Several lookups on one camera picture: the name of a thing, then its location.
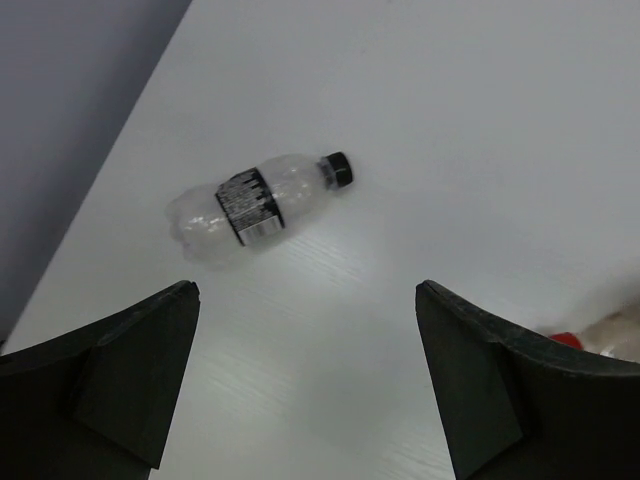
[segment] red bottle cap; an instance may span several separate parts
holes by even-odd
[[[578,350],[584,350],[582,342],[573,333],[556,333],[555,335],[551,335],[549,338],[551,340],[555,340],[556,342],[564,343],[565,345],[569,345],[570,347],[577,348]]]

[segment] empty bottle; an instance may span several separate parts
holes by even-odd
[[[289,228],[352,182],[342,152],[284,155],[219,185],[187,190],[169,204],[166,215],[186,258],[224,264],[242,247]]]
[[[640,362],[640,305],[608,315],[579,333],[558,333],[550,338],[587,352]]]

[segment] black bottle cap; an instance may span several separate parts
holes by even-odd
[[[332,153],[327,156],[327,160],[335,173],[338,188],[346,187],[353,183],[353,171],[351,170],[349,160],[344,153]]]

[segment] bottle cap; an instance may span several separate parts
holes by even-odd
[[[564,343],[565,345],[569,345],[570,347],[577,348],[578,350],[584,350],[582,342],[573,333],[556,333],[555,335],[551,335],[549,338],[551,340],[555,340],[556,342]]]
[[[327,160],[329,161],[329,165],[331,165],[331,168],[335,173],[338,188],[346,187],[347,185],[353,183],[353,171],[351,170],[349,160],[344,153],[332,153],[331,155],[327,156]]]

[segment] bottle neck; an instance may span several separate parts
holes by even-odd
[[[326,157],[322,157],[316,165],[322,173],[322,177],[324,178],[327,190],[338,190],[338,179],[336,178],[336,171],[329,163],[329,160],[327,160]]]

